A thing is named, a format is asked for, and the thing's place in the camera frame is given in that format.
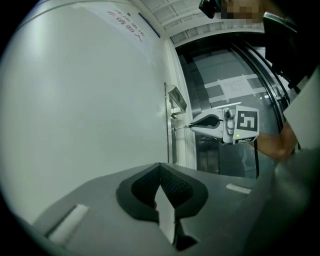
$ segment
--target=metal rod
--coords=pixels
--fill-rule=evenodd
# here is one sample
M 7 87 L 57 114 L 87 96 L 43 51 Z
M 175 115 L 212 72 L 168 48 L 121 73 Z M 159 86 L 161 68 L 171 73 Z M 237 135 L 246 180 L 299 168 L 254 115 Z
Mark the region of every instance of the metal rod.
M 171 128 L 171 130 L 178 130 L 178 129 L 183 129 L 183 128 L 189 128 L 189 125 L 187 124 L 185 126 L 178 127 L 178 128 L 174 127 L 174 128 Z

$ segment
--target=white wall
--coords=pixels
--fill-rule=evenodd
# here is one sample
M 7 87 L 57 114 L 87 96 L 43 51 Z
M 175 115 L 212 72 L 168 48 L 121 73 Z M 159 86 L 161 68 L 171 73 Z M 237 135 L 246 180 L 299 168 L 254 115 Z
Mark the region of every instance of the white wall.
M 1 188 L 29 223 L 90 179 L 167 161 L 164 82 L 173 81 L 165 41 L 122 2 L 114 4 L 150 38 L 150 58 L 71 5 L 25 23 L 2 57 Z
M 170 76 L 172 83 L 179 89 L 184 98 L 187 108 L 184 114 L 179 114 L 176 117 L 176 127 L 189 125 L 193 119 L 192 109 L 190 105 L 190 97 L 185 80 L 185 76 L 179 61 L 174 44 L 171 40 L 167 40 L 167 63 L 170 65 Z M 178 129 L 175 131 L 176 136 L 176 152 L 177 165 L 197 169 L 197 153 L 195 134 L 190 129 Z

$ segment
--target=ceiling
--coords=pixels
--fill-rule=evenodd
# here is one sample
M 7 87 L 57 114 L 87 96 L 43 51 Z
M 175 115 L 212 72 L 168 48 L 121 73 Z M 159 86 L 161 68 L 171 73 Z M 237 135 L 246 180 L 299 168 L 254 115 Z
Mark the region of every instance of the ceiling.
M 140 0 L 148 16 L 161 24 L 175 47 L 203 37 L 228 32 L 264 32 L 263 23 L 240 19 L 208 18 L 199 10 L 200 0 Z

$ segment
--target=black cable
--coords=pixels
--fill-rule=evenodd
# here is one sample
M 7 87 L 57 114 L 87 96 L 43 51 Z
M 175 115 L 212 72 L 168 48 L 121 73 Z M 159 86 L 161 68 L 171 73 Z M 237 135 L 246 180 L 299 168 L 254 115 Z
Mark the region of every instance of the black cable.
M 258 143 L 257 140 L 253 142 L 254 144 L 254 158 L 255 158 L 255 170 L 256 170 L 256 178 L 259 177 L 259 158 L 258 158 Z

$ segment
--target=person's arm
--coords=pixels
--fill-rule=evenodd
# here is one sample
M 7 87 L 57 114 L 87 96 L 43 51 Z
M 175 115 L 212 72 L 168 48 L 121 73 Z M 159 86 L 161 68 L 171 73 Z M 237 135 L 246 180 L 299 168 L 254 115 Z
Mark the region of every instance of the person's arm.
M 258 151 L 276 160 L 282 160 L 288 157 L 298 143 L 296 135 L 288 122 L 285 122 L 279 135 L 270 135 L 261 132 L 256 142 Z

